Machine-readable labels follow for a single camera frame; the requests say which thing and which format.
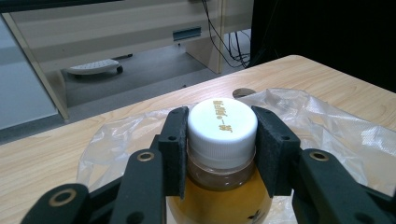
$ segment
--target white object on floor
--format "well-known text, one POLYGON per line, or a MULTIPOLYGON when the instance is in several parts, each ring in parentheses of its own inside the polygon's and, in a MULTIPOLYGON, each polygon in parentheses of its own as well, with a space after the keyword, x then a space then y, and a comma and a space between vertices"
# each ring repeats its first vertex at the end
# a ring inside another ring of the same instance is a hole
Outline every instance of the white object on floor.
POLYGON ((111 69, 117 69, 117 72, 119 74, 123 71, 120 63, 111 59, 106 59, 94 63, 85 63, 82 65, 67 68, 66 71, 74 75, 93 75, 104 73, 111 69))

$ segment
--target metal ring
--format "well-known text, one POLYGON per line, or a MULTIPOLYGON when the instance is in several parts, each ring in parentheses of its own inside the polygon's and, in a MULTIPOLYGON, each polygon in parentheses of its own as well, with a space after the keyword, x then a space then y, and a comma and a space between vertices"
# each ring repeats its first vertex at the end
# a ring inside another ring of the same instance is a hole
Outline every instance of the metal ring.
POLYGON ((320 151, 313 151, 313 152, 309 153, 309 156, 316 161, 328 161, 329 160, 329 157, 320 151))
POLYGON ((142 152, 137 156, 139 161, 151 161, 154 159, 154 153, 152 152, 142 152))
POLYGON ((73 199, 76 198, 76 195, 77 195, 77 192, 75 189, 61 190, 61 191, 57 192, 56 194, 52 195, 52 197, 50 197, 49 205, 52 207, 59 207, 59 206, 65 205, 65 204, 73 201, 73 199), (61 201, 58 201, 57 198, 62 194, 68 194, 68 197, 65 199, 62 199, 61 201))

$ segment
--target yellow liquid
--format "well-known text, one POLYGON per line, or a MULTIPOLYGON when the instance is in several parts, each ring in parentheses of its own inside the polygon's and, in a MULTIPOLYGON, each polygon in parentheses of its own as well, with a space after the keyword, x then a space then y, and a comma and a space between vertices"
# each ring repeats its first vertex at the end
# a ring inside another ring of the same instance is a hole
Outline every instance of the yellow liquid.
POLYGON ((184 200, 167 199, 177 223, 261 223, 272 199, 255 169, 250 180, 237 189, 213 191, 196 186, 188 177, 184 200))

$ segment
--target glass jar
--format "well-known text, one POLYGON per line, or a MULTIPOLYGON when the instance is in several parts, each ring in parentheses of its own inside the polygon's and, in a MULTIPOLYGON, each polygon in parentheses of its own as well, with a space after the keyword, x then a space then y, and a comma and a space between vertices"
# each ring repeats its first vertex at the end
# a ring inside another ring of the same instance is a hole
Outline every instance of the glass jar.
POLYGON ((202 101, 188 118, 184 199, 169 197, 177 223, 260 223, 271 206, 254 163, 257 119, 228 98, 202 101))

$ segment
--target wall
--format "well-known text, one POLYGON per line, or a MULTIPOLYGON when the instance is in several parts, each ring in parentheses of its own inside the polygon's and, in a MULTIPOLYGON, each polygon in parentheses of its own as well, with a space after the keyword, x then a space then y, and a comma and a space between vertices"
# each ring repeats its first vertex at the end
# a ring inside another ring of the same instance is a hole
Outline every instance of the wall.
POLYGON ((57 114, 57 110, 0 17, 0 129, 57 114))

